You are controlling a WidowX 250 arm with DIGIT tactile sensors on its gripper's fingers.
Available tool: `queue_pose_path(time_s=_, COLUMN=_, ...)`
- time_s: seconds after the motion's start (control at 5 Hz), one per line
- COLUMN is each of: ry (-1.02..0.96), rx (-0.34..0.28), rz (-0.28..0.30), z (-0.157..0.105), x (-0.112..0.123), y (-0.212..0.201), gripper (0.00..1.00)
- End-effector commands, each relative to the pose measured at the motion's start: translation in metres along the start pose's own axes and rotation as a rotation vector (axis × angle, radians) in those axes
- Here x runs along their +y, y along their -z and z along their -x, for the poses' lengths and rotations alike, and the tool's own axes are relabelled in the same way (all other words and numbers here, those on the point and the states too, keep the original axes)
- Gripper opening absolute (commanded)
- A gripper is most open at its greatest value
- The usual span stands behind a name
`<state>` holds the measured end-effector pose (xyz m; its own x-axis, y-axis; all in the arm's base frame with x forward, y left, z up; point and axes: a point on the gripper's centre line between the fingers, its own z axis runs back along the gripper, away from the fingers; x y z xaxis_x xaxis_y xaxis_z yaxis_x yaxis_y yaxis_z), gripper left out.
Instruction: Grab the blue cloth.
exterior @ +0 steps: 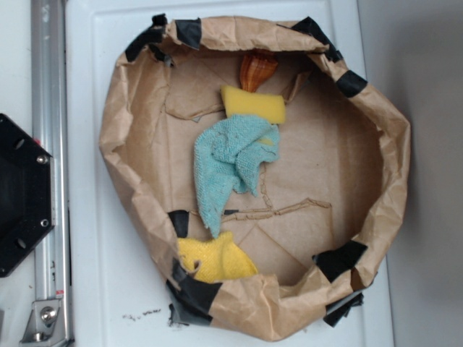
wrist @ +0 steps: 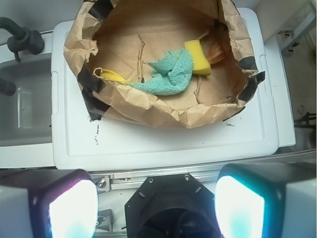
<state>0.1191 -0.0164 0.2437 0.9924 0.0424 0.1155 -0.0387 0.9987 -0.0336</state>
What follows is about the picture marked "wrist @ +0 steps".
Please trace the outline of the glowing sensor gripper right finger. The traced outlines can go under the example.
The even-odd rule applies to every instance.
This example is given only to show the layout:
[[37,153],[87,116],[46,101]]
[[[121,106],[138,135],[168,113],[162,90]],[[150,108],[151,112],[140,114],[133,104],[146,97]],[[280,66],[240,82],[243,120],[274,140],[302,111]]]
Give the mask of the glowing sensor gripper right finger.
[[316,165],[227,164],[218,176],[214,204],[226,238],[315,238]]

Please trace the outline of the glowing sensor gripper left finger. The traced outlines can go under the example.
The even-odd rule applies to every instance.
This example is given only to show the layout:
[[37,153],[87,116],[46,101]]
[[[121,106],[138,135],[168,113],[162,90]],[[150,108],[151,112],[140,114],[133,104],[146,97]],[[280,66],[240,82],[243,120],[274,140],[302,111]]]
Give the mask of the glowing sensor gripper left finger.
[[2,238],[91,238],[98,193],[82,169],[2,169]]

